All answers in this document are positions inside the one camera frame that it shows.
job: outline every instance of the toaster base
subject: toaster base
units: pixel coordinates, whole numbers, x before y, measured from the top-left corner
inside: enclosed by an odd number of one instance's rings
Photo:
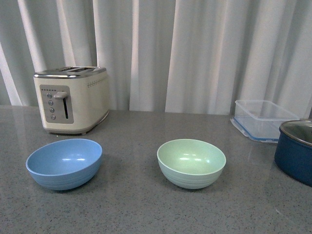
[[[75,130],[70,130],[70,129],[50,129],[50,128],[45,128],[45,127],[43,127],[43,128],[48,133],[55,133],[55,134],[82,134],[82,135],[84,135],[88,131],[93,129],[95,126],[100,124],[103,120],[105,120],[106,117],[108,116],[108,114],[109,114],[109,110],[98,121],[96,121],[94,124],[92,124],[91,126],[89,126],[87,128],[75,129]]]

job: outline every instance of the toaster lever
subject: toaster lever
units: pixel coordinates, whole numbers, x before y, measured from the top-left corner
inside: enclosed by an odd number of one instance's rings
[[[67,92],[57,92],[56,94],[53,95],[55,99],[64,99],[68,96]]]

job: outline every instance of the toaster slot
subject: toaster slot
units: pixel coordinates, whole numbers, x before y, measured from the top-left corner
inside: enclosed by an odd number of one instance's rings
[[[94,67],[81,67],[81,68],[77,68],[75,70],[72,70],[70,72],[82,72],[82,71],[86,71],[86,70],[94,70]]]
[[[67,104],[66,98],[63,98],[64,110],[65,110],[65,118],[68,119],[68,111],[67,111]]]
[[[72,70],[75,69],[76,67],[63,67],[63,68],[58,68],[56,69],[56,71],[58,72],[64,72],[64,71],[68,71],[68,70]]]

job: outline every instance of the glass lid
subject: glass lid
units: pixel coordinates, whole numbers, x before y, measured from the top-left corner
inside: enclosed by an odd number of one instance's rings
[[[290,138],[312,147],[312,120],[284,122],[280,129]]]

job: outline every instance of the toaster control panel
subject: toaster control panel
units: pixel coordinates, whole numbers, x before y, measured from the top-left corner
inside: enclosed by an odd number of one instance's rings
[[[74,123],[72,101],[66,85],[40,85],[45,120],[48,123]]]

